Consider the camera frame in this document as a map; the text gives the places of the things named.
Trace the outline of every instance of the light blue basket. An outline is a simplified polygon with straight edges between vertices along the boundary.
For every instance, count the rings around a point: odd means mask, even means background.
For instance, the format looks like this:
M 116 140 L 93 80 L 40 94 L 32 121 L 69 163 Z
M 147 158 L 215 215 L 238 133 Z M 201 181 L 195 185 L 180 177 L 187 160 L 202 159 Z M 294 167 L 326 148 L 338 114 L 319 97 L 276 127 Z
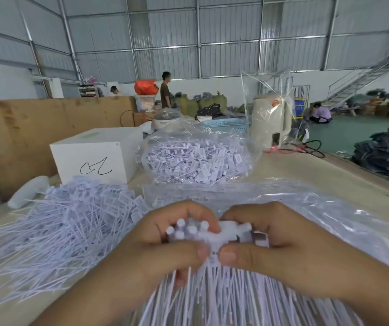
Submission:
M 211 130 L 221 131 L 221 132 L 230 132 L 233 131 L 247 131 L 247 121 L 246 119 L 217 119 L 217 120 L 207 120 L 202 121 L 202 125 L 210 128 Z

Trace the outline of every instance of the clear plastic bag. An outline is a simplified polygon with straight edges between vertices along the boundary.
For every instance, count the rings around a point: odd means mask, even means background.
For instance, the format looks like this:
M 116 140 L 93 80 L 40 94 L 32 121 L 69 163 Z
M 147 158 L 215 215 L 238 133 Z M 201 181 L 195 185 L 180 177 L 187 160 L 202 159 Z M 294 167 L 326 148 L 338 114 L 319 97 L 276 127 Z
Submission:
M 241 74 L 246 118 L 251 121 L 250 134 L 265 152 L 278 151 L 295 142 L 290 136 L 295 122 L 295 103 L 291 93 L 291 72 Z
M 156 182 L 211 184 L 247 176 L 261 153 L 245 132 L 212 131 L 181 114 L 142 142 L 136 161 Z
M 236 204 L 283 202 L 349 244 L 389 265 L 389 223 L 336 197 L 292 180 L 223 185 L 143 186 L 143 196 L 153 208 L 184 199 L 199 202 L 220 217 Z

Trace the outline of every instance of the person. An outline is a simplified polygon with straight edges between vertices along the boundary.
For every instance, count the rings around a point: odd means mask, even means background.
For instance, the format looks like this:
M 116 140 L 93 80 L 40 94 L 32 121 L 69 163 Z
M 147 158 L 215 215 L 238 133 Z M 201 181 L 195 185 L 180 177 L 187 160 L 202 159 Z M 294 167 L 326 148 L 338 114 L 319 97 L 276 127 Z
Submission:
M 162 78 L 163 83 L 160 87 L 161 107 L 172 107 L 172 104 L 170 103 L 170 92 L 168 87 L 168 83 L 170 82 L 170 72 L 163 72 Z
M 148 213 L 94 269 L 48 307 L 32 326 L 108 325 L 147 301 L 166 274 L 178 270 L 176 286 L 188 267 L 209 255 L 202 242 L 165 243 L 166 229 L 180 218 L 220 227 L 214 213 L 191 200 Z M 270 248 L 231 243 L 219 251 L 223 265 L 275 278 L 296 292 L 340 300 L 366 325 L 389 325 L 389 266 L 330 234 L 280 202 L 239 205 L 223 219 L 250 222 L 268 234 Z
M 121 96 L 116 86 L 111 86 L 110 93 L 112 94 L 112 96 Z
M 314 111 L 309 120 L 316 123 L 329 123 L 332 120 L 330 110 L 326 106 L 322 106 L 321 102 L 315 102 L 313 105 Z

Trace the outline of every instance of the table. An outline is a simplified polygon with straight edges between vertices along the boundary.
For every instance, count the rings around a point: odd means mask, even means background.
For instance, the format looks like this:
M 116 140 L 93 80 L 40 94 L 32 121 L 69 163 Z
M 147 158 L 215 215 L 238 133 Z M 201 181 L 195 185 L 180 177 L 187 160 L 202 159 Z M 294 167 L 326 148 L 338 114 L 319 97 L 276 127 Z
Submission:
M 262 182 L 272 177 L 301 180 L 389 222 L 389 181 L 348 161 L 329 154 L 325 159 L 302 153 L 264 154 L 245 181 Z M 51 181 L 53 184 L 59 182 L 59 179 L 56 177 Z M 148 183 L 148 176 L 138 170 L 129 187 L 140 194 L 141 185 Z M 7 206 L 1 205 L 0 225 L 14 219 L 15 216 L 9 213 Z M 2 288 L 0 298 L 7 291 L 7 288 Z M 8 302 L 0 306 L 0 326 L 28 325 L 60 294 L 61 291 L 45 293 L 17 304 Z

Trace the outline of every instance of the red plastic bag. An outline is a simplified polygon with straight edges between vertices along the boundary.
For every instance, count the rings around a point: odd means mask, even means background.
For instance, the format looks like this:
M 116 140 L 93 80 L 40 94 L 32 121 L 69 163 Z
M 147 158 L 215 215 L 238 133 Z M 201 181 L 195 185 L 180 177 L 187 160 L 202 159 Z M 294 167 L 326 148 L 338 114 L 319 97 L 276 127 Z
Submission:
M 155 80 L 137 80 L 134 84 L 134 90 L 138 95 L 156 95 L 158 87 Z

